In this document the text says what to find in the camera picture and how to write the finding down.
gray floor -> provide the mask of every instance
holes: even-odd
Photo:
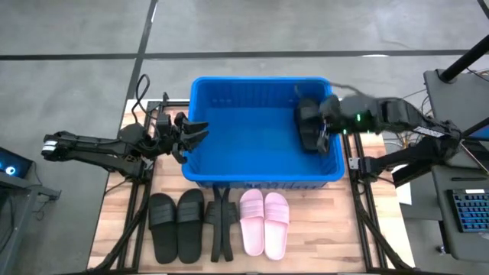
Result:
[[[0,55],[137,53],[150,0],[0,0]],[[460,0],[167,0],[153,15],[148,53],[253,50],[459,50],[489,30],[478,3]],[[188,98],[204,75],[323,76],[377,96],[423,89],[423,72],[457,56],[145,60],[148,98]],[[63,190],[32,218],[16,274],[83,270],[107,173],[40,156],[45,134],[67,130],[113,138],[133,60],[0,61],[0,146],[36,160],[46,186]],[[489,58],[472,69],[489,67]],[[335,91],[339,95],[345,91]],[[425,94],[410,97],[420,105]],[[437,224],[407,220],[417,267],[489,273],[439,256]]]

black slipper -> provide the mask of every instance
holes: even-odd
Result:
[[[197,262],[202,253],[204,195],[199,189],[186,191],[176,207],[178,258],[184,264]]]
[[[151,195],[148,204],[149,229],[153,235],[154,256],[160,264],[168,264],[176,259],[176,206],[168,195]]]

wooden tabletop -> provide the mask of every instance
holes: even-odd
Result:
[[[165,108],[165,111],[173,116],[186,109]],[[138,120],[143,121],[144,113],[138,112],[137,114]],[[124,127],[130,123],[134,123],[134,118],[126,109],[121,126]],[[386,154],[381,136],[364,134],[361,138],[365,155],[379,157]],[[351,140],[352,153],[353,156],[356,156],[354,144]],[[383,173],[381,176],[391,179],[390,173]],[[122,180],[119,174],[111,174],[107,188]],[[191,188],[198,188],[198,186],[183,177],[181,166],[173,157],[166,155],[158,157],[151,193],[166,193],[177,202],[180,196]],[[202,191],[206,202],[213,200],[212,190],[202,189]],[[244,191],[243,189],[232,189],[229,201],[238,202]],[[262,191],[264,195],[272,191],[282,193],[290,205],[287,251],[283,260],[268,260],[264,254],[258,257],[248,256],[243,249],[240,225],[236,223],[231,226],[231,245],[235,259],[226,262],[221,256],[218,263],[212,263],[210,261],[212,225],[204,224],[202,256],[196,263],[182,264],[177,258],[171,264],[159,264],[154,258],[153,241],[146,222],[139,271],[142,273],[326,273],[365,270],[347,172],[341,180],[328,183],[321,189],[264,189]],[[413,267],[413,255],[394,186],[379,180],[372,185],[372,191],[382,234],[403,260]],[[130,192],[131,184],[125,183],[105,196],[88,267],[95,267],[101,263],[120,238]],[[370,233],[368,233],[368,238],[374,266],[378,267],[377,253]],[[134,239],[135,234],[128,246],[126,262],[129,264],[134,253]]]

